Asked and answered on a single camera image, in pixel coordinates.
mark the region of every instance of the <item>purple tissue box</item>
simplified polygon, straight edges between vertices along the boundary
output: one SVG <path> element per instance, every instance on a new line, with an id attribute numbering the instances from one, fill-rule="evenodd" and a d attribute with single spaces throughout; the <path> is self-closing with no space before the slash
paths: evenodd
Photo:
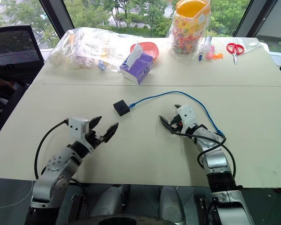
<path id="1" fill-rule="evenodd" d="M 153 57 L 142 53 L 130 68 L 126 65 L 126 60 L 120 66 L 123 76 L 136 84 L 140 84 L 153 66 Z"/>

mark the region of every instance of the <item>blue pen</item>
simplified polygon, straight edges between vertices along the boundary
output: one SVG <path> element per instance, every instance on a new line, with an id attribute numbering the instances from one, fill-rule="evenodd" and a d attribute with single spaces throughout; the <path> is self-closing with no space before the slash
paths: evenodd
<path id="1" fill-rule="evenodd" d="M 202 47 L 203 47 L 203 45 L 200 46 L 199 61 L 202 60 Z"/>

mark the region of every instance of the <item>white table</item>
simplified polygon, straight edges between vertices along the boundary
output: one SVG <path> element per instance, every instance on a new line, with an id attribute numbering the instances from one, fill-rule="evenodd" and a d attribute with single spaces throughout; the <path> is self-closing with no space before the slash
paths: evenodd
<path id="1" fill-rule="evenodd" d="M 182 95 L 167 95 L 139 104 L 122 117 L 112 106 L 121 99 L 130 104 L 180 90 L 202 101 L 226 135 L 237 163 L 237 184 L 246 188 L 281 187 L 281 73 L 267 53 L 257 49 L 239 57 L 235 66 L 232 56 L 223 50 L 222 61 L 179 64 L 179 72 L 174 74 L 178 62 L 170 60 L 165 47 L 159 49 L 158 64 L 140 86 L 116 73 L 61 71 L 45 66 L 0 132 L 0 178 L 33 180 L 35 151 L 51 127 L 67 117 L 91 119 L 101 115 L 102 121 L 95 128 L 99 134 L 116 121 L 118 130 L 108 143 L 85 157 L 75 175 L 77 179 L 207 186 L 196 161 L 196 147 L 188 138 L 171 135 L 158 118 L 163 115 L 170 119 L 174 104 L 189 103 L 199 122 L 212 129 L 195 102 Z M 254 71 L 249 75 L 245 73 L 247 68 Z M 72 141 L 66 126 L 54 131 L 43 144 L 39 171 L 48 158 Z"/>

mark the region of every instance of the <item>clear plastic bag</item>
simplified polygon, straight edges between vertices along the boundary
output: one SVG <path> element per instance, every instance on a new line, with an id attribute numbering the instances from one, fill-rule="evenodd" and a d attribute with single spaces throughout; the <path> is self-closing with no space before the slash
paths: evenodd
<path id="1" fill-rule="evenodd" d="M 173 14 L 169 31 L 170 44 L 175 56 L 179 59 L 197 57 L 205 31 L 210 22 L 210 1 L 203 0 L 205 6 L 192 18 Z"/>
<path id="2" fill-rule="evenodd" d="M 261 47 L 261 43 L 257 38 L 254 37 L 218 37 L 218 39 L 223 45 L 227 46 L 229 43 L 235 43 L 238 45 L 242 45 L 244 47 L 244 53 L 249 53 L 259 47 Z"/>
<path id="3" fill-rule="evenodd" d="M 99 68 L 119 72 L 130 46 L 142 37 L 81 27 L 68 30 L 46 61 L 66 69 Z"/>

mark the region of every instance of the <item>scissors handle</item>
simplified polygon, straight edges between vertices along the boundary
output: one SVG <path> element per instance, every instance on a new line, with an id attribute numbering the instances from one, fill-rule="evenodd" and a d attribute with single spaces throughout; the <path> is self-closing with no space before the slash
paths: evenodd
<path id="1" fill-rule="evenodd" d="M 226 49 L 231 54 L 236 53 L 237 55 L 240 55 L 244 52 L 244 47 L 242 45 L 238 45 L 238 44 L 235 44 L 235 43 L 227 44 Z"/>

